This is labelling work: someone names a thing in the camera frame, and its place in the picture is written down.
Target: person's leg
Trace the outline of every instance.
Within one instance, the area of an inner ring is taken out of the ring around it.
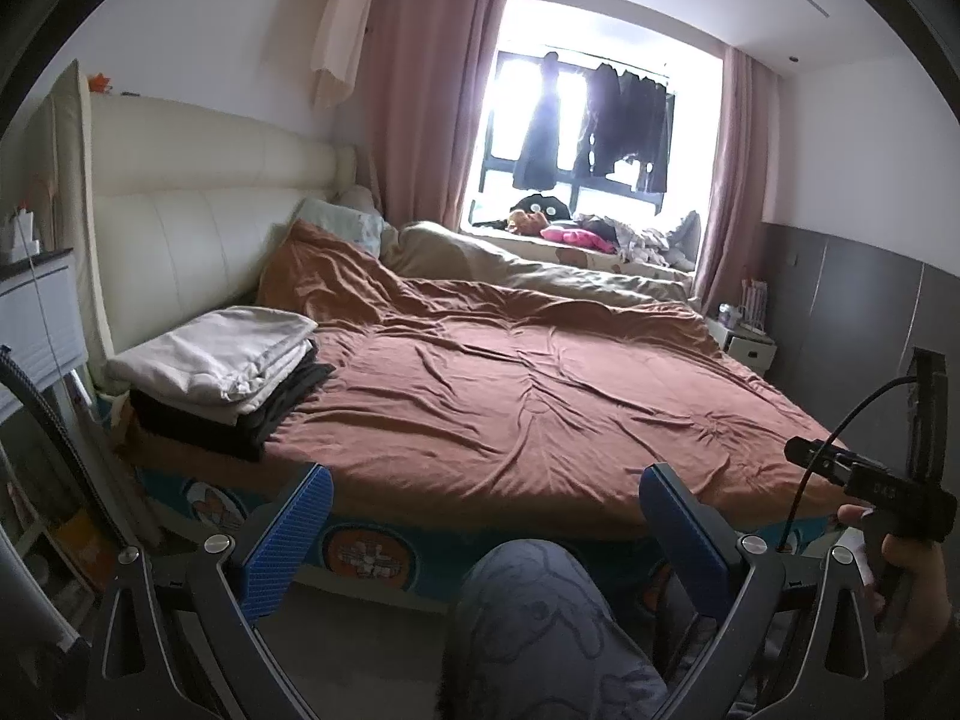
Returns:
[[[563,547],[502,544],[464,581],[443,656],[443,720],[646,720],[666,695]]]

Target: pink pillow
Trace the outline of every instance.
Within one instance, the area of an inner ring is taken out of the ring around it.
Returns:
[[[609,241],[604,241],[596,233],[589,230],[566,229],[564,227],[548,227],[541,230],[541,236],[554,244],[567,244],[572,247],[592,248],[604,254],[616,254],[616,247]]]

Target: cream leather headboard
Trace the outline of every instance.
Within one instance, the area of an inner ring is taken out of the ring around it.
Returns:
[[[74,62],[28,130],[45,247],[73,247],[90,373],[256,286],[301,199],[355,178],[352,148],[155,98],[90,95]]]

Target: white folded garment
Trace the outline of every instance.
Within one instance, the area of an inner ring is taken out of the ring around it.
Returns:
[[[316,328],[300,314],[234,306],[121,352],[107,361],[106,372],[165,402],[225,406],[260,394],[262,403],[296,367]]]
[[[260,406],[263,405],[263,402],[272,395],[275,389],[289,376],[294,368],[299,365],[299,361],[304,358],[304,355],[310,349],[310,341],[302,341],[299,346],[291,349],[290,352],[278,362],[277,365],[277,376],[274,380],[263,386],[260,391],[256,394],[251,395],[246,400],[238,400],[234,403],[224,403],[220,406],[208,406],[205,404],[197,403],[187,403],[182,400],[174,400],[172,398],[160,397],[159,395],[151,395],[154,400],[157,400],[160,403],[165,403],[167,406],[172,406],[175,409],[180,409],[182,412],[193,413],[194,415],[201,416],[204,419],[211,419],[214,422],[222,422],[224,425],[235,425],[237,423],[237,418],[244,413],[255,412]]]

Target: blue textured pad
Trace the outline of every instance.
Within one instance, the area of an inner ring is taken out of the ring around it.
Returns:
[[[640,509],[694,608],[725,620],[736,598],[730,567],[700,527],[699,512],[688,509],[654,466],[640,476]]]
[[[291,496],[274,526],[234,575],[233,591],[251,625],[277,610],[280,600],[323,528],[333,503],[333,480],[316,466]]]

